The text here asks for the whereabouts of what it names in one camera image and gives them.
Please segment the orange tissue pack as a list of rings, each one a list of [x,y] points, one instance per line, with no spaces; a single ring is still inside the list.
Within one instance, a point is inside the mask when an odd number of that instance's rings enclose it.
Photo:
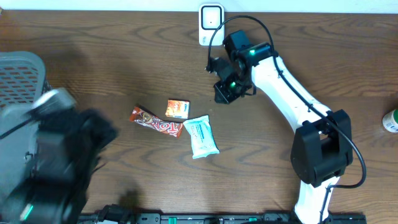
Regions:
[[[165,111],[166,117],[188,119],[190,102],[182,100],[168,100]]]

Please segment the teal wet wipes pack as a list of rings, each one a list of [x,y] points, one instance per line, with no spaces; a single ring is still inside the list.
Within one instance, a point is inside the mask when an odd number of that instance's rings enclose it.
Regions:
[[[183,125],[191,137],[193,159],[220,153],[213,137],[208,115],[188,119],[183,122]]]

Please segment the red chocolate bar wrapper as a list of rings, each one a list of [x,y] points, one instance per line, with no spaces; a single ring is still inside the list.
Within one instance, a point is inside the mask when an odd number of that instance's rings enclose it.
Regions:
[[[154,129],[160,133],[168,134],[176,138],[180,137],[183,129],[182,123],[164,121],[153,115],[152,113],[149,113],[146,110],[137,106],[133,109],[129,120],[131,122],[138,123],[147,128]]]

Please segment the green lid seasoning jar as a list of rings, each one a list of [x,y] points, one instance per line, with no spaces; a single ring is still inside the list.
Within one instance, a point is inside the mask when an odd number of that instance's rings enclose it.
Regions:
[[[382,125],[391,133],[398,133],[397,113],[397,110],[392,110],[391,112],[385,114],[382,119]]]

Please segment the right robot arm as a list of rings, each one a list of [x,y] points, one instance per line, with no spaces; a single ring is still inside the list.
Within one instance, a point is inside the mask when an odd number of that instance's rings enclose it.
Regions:
[[[353,161],[349,116],[316,100],[267,42],[254,45],[239,30],[228,35],[223,46],[229,59],[210,60],[210,71],[220,77],[214,85],[215,101],[230,104],[252,87],[271,99],[294,132],[290,161],[301,180],[295,215],[301,223],[325,221],[330,186]]]

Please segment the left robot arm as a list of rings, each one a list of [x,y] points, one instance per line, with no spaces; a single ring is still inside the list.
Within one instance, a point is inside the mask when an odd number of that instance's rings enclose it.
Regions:
[[[35,116],[36,152],[1,206],[8,223],[77,223],[99,154],[118,135],[97,110]]]

